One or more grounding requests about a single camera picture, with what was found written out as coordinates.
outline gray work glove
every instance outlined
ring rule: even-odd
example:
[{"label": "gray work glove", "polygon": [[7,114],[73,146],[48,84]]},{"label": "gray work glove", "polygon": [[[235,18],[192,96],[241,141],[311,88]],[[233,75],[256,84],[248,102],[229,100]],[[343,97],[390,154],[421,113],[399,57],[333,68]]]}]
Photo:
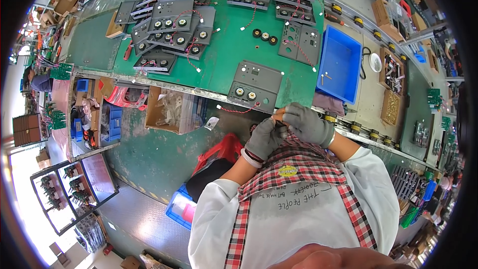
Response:
[{"label": "gray work glove", "polygon": [[245,149],[259,157],[261,161],[266,161],[286,137],[287,127],[276,129],[274,120],[268,117],[254,129]]},{"label": "gray work glove", "polygon": [[326,148],[334,135],[334,124],[319,118],[317,112],[297,102],[285,106],[282,120],[290,124],[289,129],[304,142]]}]

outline black cable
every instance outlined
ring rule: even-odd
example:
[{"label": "black cable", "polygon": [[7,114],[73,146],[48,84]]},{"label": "black cable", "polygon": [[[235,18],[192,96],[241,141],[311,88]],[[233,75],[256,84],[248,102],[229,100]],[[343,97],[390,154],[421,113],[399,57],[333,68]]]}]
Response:
[{"label": "black cable", "polygon": [[362,72],[360,73],[360,78],[362,78],[363,80],[365,80],[367,78],[367,75],[365,75],[365,70],[363,69],[363,57],[364,56],[367,56],[367,55],[371,55],[372,54],[372,51],[370,50],[369,47],[363,47],[362,48],[362,63],[360,64],[360,67],[362,68]]}]

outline screwdriver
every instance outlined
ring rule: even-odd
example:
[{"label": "screwdriver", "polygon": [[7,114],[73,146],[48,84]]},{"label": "screwdriver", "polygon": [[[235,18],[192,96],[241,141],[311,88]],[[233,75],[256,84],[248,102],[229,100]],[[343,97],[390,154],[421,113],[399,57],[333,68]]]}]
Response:
[{"label": "screwdriver", "polygon": [[339,19],[338,19],[336,16],[334,16],[334,15],[330,15],[330,14],[325,13],[324,18],[325,18],[326,20],[329,20],[329,21],[331,21],[331,22],[337,23],[337,24],[339,24],[339,25],[347,26],[347,27],[349,27],[349,28],[355,30],[356,32],[358,32],[356,29],[354,29],[353,27],[350,27],[349,25],[345,24],[342,20],[339,20]]}]

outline red checkered apron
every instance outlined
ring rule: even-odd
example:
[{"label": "red checkered apron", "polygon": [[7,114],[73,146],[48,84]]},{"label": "red checkered apron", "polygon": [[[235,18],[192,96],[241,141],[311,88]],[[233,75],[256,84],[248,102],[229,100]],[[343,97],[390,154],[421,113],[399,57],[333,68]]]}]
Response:
[{"label": "red checkered apron", "polygon": [[335,185],[349,213],[360,246],[377,250],[377,243],[365,213],[347,184],[343,171],[327,158],[325,151],[319,146],[302,142],[294,134],[289,134],[272,153],[260,172],[238,189],[239,207],[229,241],[225,269],[240,268],[242,263],[253,194],[298,182],[322,182]]}]

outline workstation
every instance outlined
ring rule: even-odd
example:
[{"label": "workstation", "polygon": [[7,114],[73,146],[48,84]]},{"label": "workstation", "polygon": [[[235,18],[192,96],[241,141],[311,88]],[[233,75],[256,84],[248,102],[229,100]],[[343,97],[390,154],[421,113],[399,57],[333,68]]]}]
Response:
[{"label": "workstation", "polygon": [[[436,213],[425,202],[444,175],[463,169],[456,137],[463,72],[434,0],[67,3],[35,3],[29,13],[40,25],[24,65],[53,81],[50,92],[22,89],[31,103],[12,124],[15,147],[45,147],[37,158],[43,167],[29,181],[59,236],[92,214],[105,235],[101,243],[112,244],[119,256],[133,255],[148,266],[138,252],[143,245],[168,266],[190,268],[194,211],[178,206],[195,209],[195,203],[183,183],[213,153],[224,154],[230,133],[242,147],[254,127],[293,102],[383,161],[399,199],[400,229]],[[18,124],[22,118],[28,126]],[[60,177],[72,168],[76,175]],[[404,194],[409,172],[414,179]],[[43,197],[39,185],[48,184],[47,177],[56,189]],[[71,184],[80,179],[81,187]],[[69,193],[75,187],[87,195]],[[451,188],[444,187],[450,196]],[[448,207],[445,195],[436,199]],[[115,196],[128,196],[130,204]],[[149,212],[133,206],[145,199],[162,214],[154,222],[161,237],[179,230],[172,242],[132,227],[138,214]],[[52,221],[52,211],[75,220]],[[130,223],[121,225],[125,212]],[[397,242],[391,257],[419,266],[433,249],[430,239],[416,250],[417,241]]]}]

